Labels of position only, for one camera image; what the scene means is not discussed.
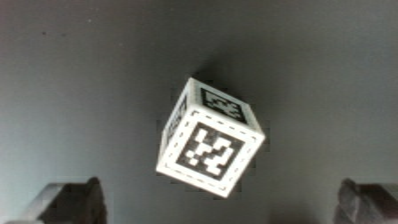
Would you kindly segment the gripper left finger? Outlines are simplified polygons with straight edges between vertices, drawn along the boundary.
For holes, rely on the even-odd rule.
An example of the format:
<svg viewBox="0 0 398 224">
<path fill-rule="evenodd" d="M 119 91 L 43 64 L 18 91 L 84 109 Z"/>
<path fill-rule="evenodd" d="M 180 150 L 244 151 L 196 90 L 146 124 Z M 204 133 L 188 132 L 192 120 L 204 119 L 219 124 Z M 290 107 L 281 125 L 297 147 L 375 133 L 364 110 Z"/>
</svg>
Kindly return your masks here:
<svg viewBox="0 0 398 224">
<path fill-rule="evenodd" d="M 101 182 L 50 183 L 11 224 L 107 224 Z"/>
</svg>

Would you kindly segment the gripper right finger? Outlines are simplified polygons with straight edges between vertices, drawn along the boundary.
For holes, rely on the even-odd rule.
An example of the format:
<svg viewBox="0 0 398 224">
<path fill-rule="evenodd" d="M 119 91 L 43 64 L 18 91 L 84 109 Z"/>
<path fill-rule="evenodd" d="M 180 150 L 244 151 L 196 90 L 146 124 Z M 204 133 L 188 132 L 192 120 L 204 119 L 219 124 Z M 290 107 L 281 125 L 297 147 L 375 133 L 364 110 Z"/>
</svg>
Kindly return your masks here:
<svg viewBox="0 0 398 224">
<path fill-rule="evenodd" d="M 398 224 L 398 183 L 341 181 L 332 224 Z"/>
</svg>

